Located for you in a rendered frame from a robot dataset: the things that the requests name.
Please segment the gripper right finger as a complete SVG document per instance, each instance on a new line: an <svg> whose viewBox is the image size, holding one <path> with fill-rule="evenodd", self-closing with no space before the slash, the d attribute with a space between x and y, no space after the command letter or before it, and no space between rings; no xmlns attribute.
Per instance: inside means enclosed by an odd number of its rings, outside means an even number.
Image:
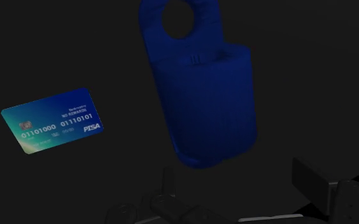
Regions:
<svg viewBox="0 0 359 224"><path fill-rule="evenodd" d="M303 158L295 157L292 185L328 216L327 224L359 224L359 182L331 178Z"/></svg>

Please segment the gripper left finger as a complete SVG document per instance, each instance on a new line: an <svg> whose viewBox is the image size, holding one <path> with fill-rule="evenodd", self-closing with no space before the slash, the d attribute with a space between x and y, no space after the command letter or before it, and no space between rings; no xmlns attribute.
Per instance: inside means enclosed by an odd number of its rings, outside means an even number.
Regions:
<svg viewBox="0 0 359 224"><path fill-rule="evenodd" d="M104 224L229 224L229 220L201 206L188 206L176 198L174 169L162 171L159 190L142 196L138 206L118 204L106 213Z"/></svg>

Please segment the blue holder with round hole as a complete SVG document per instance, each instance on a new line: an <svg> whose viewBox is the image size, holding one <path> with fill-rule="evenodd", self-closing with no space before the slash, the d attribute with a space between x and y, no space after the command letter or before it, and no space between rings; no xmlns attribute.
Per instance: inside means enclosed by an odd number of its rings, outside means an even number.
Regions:
<svg viewBox="0 0 359 224"><path fill-rule="evenodd" d="M251 52L225 42L218 0L184 0L194 27L174 39L162 25L169 0L141 0L139 28L179 160L204 169L248 151L257 138Z"/></svg>

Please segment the blue-green payment card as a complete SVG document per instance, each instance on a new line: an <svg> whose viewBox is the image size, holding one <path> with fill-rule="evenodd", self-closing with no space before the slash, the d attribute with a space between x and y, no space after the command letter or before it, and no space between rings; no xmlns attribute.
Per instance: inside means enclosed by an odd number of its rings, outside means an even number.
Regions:
<svg viewBox="0 0 359 224"><path fill-rule="evenodd" d="M28 155L103 131L86 88L7 108L1 115Z"/></svg>

